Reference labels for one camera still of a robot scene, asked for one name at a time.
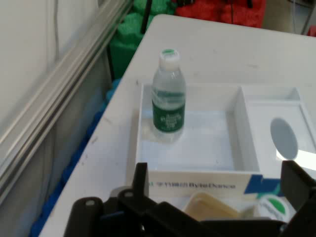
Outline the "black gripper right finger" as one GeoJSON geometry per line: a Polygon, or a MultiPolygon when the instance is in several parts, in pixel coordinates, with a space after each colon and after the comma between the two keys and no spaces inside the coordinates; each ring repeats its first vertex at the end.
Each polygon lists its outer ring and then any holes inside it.
{"type": "Polygon", "coordinates": [[[296,213],[280,233],[282,237],[316,235],[316,181],[295,161],[282,162],[281,192],[296,213]]]}

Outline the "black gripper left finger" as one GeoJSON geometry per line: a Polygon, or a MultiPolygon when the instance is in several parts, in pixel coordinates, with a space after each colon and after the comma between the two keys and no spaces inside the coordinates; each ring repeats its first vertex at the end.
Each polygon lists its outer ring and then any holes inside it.
{"type": "Polygon", "coordinates": [[[74,202],[70,214],[72,237],[142,235],[142,218],[157,203],[149,198],[148,164],[136,164],[131,186],[114,190],[106,202],[85,197],[74,202]]]}

